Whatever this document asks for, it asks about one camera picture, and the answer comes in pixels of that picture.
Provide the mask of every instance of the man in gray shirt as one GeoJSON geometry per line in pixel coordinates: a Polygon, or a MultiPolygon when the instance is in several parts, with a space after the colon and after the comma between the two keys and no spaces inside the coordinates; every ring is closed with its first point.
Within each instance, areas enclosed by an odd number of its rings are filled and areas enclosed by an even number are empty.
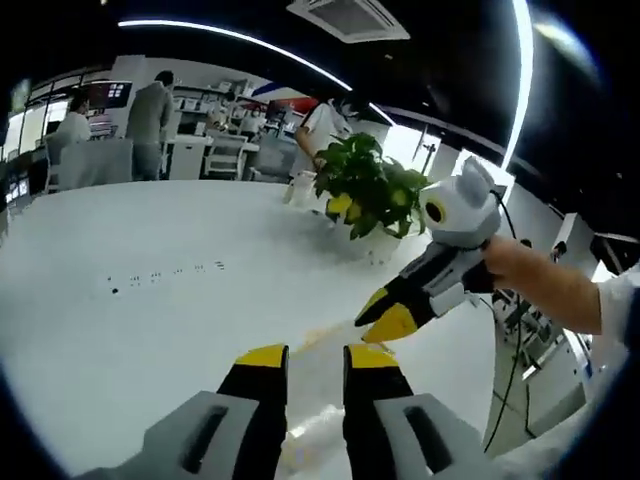
{"type": "Polygon", "coordinates": [[[173,83],[173,72],[165,70],[151,85],[136,92],[126,134],[133,140],[134,180],[158,180],[162,164],[160,131],[173,112],[173,83]]]}

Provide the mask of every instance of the computer monitor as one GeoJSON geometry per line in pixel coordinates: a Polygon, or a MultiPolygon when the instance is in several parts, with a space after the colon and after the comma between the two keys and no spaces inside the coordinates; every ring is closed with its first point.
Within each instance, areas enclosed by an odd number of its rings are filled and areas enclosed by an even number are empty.
{"type": "Polygon", "coordinates": [[[131,82],[96,82],[85,85],[89,93],[92,110],[103,108],[124,108],[129,101],[131,82]]]}

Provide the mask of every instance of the black cable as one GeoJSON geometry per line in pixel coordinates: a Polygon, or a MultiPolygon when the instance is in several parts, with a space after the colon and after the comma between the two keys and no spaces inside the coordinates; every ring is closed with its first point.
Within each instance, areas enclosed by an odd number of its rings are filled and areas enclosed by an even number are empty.
{"type": "MultiPolygon", "coordinates": [[[[513,228],[513,222],[511,221],[511,216],[509,215],[509,211],[507,210],[506,205],[500,198],[500,194],[498,192],[492,190],[491,193],[496,197],[498,203],[504,210],[504,214],[507,217],[507,222],[509,222],[509,228],[511,229],[511,234],[514,239],[518,239],[516,236],[516,230],[513,228]]],[[[516,293],[516,310],[520,308],[520,295],[516,293]]],[[[507,399],[509,398],[509,393],[511,392],[511,386],[513,385],[513,377],[516,373],[516,366],[518,365],[518,358],[520,357],[520,348],[522,346],[522,322],[518,319],[518,340],[516,342],[516,356],[513,359],[513,365],[511,366],[511,373],[509,374],[509,383],[507,384],[507,389],[504,392],[504,400],[502,401],[502,406],[500,407],[500,412],[498,412],[498,418],[496,420],[496,425],[493,427],[493,432],[491,432],[491,436],[489,437],[489,441],[487,445],[484,447],[485,453],[489,450],[493,439],[496,437],[496,433],[498,432],[498,427],[500,426],[500,421],[502,420],[502,415],[504,414],[504,409],[507,406],[507,399]]]]}

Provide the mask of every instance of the white sleeve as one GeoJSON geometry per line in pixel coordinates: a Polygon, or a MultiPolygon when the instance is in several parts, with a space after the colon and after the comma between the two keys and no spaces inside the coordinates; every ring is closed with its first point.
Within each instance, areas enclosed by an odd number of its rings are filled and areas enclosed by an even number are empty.
{"type": "Polygon", "coordinates": [[[617,278],[598,284],[603,337],[624,343],[631,299],[634,289],[638,287],[640,287],[638,265],[617,278]]]}
{"type": "Polygon", "coordinates": [[[320,123],[320,121],[323,120],[327,115],[331,115],[329,105],[327,105],[326,103],[321,103],[313,109],[313,111],[307,116],[307,118],[302,121],[302,124],[300,126],[307,128],[309,130],[309,133],[311,133],[316,129],[318,123],[320,123]]]}

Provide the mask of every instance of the air conditioner vent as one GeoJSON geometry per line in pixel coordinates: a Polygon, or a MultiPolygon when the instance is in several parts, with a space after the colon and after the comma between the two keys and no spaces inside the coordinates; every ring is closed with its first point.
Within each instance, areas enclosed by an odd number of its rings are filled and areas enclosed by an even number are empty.
{"type": "Polygon", "coordinates": [[[410,38],[377,0],[296,0],[287,10],[345,43],[410,38]]]}

